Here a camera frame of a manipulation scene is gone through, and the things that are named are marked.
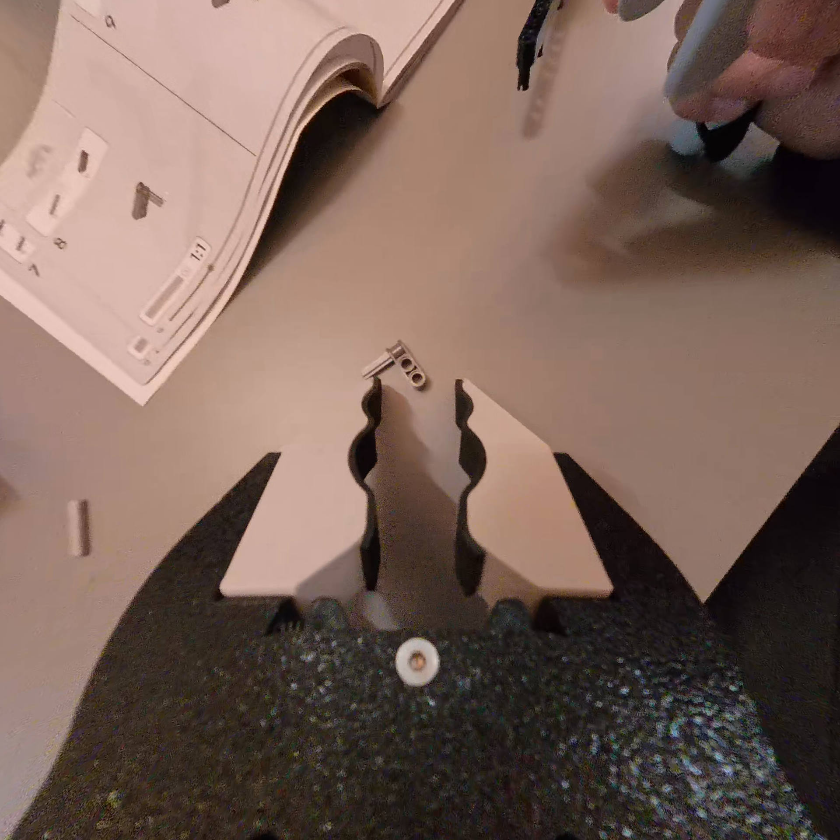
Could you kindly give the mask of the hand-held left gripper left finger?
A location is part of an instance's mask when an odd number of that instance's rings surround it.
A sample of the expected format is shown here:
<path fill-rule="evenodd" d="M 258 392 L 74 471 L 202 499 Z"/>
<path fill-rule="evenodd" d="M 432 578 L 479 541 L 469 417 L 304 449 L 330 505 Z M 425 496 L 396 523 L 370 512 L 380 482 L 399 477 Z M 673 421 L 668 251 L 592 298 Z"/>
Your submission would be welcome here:
<path fill-rule="evenodd" d="M 350 603 L 375 590 L 382 549 L 366 478 L 381 420 L 382 383 L 364 380 L 327 402 L 281 450 L 219 585 L 222 596 Z"/>

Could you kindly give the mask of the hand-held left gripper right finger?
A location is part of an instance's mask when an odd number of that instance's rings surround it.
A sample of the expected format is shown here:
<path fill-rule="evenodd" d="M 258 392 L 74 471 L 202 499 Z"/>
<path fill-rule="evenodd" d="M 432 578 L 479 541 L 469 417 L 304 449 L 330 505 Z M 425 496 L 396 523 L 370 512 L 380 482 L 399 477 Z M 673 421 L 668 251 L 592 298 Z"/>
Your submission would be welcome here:
<path fill-rule="evenodd" d="M 458 499 L 455 571 L 485 603 L 613 593 L 551 447 L 469 380 L 455 383 Z"/>

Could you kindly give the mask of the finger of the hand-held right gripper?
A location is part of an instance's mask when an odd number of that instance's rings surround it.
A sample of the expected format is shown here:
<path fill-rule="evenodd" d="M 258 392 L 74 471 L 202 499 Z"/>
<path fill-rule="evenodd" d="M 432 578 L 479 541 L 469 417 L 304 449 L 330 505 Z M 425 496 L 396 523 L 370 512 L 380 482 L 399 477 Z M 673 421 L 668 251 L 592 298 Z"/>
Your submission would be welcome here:
<path fill-rule="evenodd" d="M 518 91 L 528 95 L 521 126 L 526 140 L 542 130 L 566 40 L 565 8 L 564 1 L 533 2 L 518 37 Z"/>

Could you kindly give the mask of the grey toy connector piece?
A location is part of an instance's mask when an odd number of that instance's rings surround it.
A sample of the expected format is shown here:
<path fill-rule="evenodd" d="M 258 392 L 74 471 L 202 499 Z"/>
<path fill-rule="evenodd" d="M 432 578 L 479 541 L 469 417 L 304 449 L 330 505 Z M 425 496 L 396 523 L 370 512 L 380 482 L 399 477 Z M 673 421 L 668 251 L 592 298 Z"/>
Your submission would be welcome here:
<path fill-rule="evenodd" d="M 428 379 L 425 370 L 403 341 L 398 341 L 386 348 L 382 355 L 363 368 L 361 375 L 366 380 L 370 380 L 380 376 L 391 367 L 399 370 L 413 389 L 422 391 L 427 387 Z"/>

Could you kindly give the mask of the white instruction booklet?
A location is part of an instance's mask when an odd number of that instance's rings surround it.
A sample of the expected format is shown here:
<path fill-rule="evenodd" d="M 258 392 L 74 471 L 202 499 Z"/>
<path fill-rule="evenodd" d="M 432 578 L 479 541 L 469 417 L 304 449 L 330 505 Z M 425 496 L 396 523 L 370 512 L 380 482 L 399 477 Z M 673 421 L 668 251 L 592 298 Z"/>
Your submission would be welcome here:
<path fill-rule="evenodd" d="M 2 2 L 2 298 L 139 405 L 225 308 L 303 130 L 460 2 Z"/>

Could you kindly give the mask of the grey desk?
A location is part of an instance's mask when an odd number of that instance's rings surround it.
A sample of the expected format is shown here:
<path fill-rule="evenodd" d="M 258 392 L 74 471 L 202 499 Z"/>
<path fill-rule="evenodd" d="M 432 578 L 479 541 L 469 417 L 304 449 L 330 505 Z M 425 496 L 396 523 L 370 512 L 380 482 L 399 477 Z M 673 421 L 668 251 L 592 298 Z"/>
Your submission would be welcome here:
<path fill-rule="evenodd" d="M 676 9 L 569 3 L 526 140 L 529 3 L 465 2 L 393 105 L 310 124 L 244 283 L 147 406 L 2 301 L 2 838 L 153 569 L 397 340 L 430 380 L 384 378 L 371 475 L 398 627 L 480 620 L 455 579 L 458 378 L 711 593 L 838 425 L 838 243 L 764 198 L 761 135 L 720 169 L 672 155 Z"/>

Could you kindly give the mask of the person's right hand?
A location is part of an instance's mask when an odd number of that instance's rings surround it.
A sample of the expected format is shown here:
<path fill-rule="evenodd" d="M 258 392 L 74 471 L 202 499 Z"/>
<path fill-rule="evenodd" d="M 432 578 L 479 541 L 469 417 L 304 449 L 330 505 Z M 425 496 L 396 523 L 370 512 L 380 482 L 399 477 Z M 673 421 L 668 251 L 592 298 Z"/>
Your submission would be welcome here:
<path fill-rule="evenodd" d="M 756 126 L 788 151 L 838 160 L 839 2 L 756 2 L 740 57 L 670 104 L 694 123 L 727 123 L 756 109 Z"/>

